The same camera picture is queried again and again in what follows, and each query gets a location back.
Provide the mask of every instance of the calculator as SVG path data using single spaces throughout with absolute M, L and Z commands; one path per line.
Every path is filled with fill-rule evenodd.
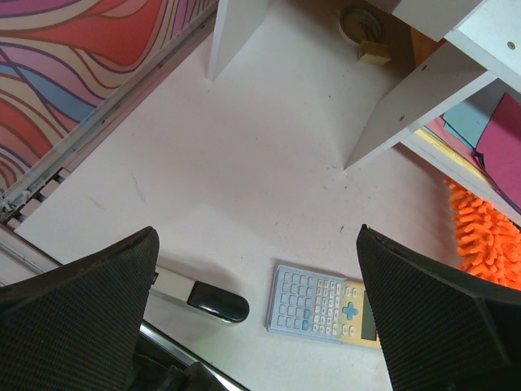
M 301 267 L 276 268 L 266 328 L 381 349 L 364 284 Z

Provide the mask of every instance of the blue paper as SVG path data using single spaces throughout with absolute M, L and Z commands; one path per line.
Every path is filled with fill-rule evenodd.
M 507 90 L 504 83 L 494 82 L 457 104 L 443 115 L 446 130 L 474 150 Z
M 450 132 L 452 134 L 452 136 L 456 137 L 459 141 L 461 141 L 463 143 L 463 145 L 465 145 L 465 147 L 469 148 L 471 151 L 474 151 L 475 147 L 473 147 L 471 143 L 466 141 L 465 138 L 461 134 L 459 134 L 451 125 L 449 125 L 448 122 L 445 123 L 444 128 L 445 128 L 445 130 Z

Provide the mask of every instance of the metal frame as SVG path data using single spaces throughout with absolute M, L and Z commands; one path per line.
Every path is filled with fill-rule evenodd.
M 118 91 L 0 197 L 6 224 L 61 169 L 72 172 L 213 31 L 217 4 L 142 65 Z

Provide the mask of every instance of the colored paper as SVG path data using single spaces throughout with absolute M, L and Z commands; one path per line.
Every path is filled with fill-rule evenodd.
M 448 122 L 445 122 L 444 129 L 446 132 L 449 132 L 453 137 L 457 138 L 461 144 L 465 146 L 469 151 L 474 151 L 475 146 L 470 144 L 466 139 L 461 136 Z
M 472 156 L 472 151 L 458 138 L 448 132 L 444 128 L 445 125 L 445 121 L 441 117 L 437 117 L 435 120 L 429 122 L 426 128 L 448 147 L 452 148 L 458 155 L 467 160 L 471 165 L 478 167 L 474 157 Z
M 494 82 L 457 104 L 443 115 L 446 130 L 474 150 L 506 90 Z
M 493 113 L 476 151 L 507 201 L 521 206 L 521 105 L 510 94 Z

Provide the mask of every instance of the pink paper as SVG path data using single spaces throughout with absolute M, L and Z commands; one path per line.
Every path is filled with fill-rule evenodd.
M 521 206 L 521 106 L 509 94 L 497 106 L 476 151 L 484 156 L 488 176 Z
M 478 164 L 475 162 L 474 157 L 472 156 L 472 151 L 466 147 L 464 143 L 458 140 L 458 138 L 448 132 L 445 128 L 445 121 L 443 118 L 438 116 L 435 120 L 429 122 L 427 124 L 427 128 L 431 130 L 436 136 L 441 138 L 443 141 L 447 143 L 454 151 L 463 156 L 469 163 L 472 163 L 474 167 L 479 168 Z

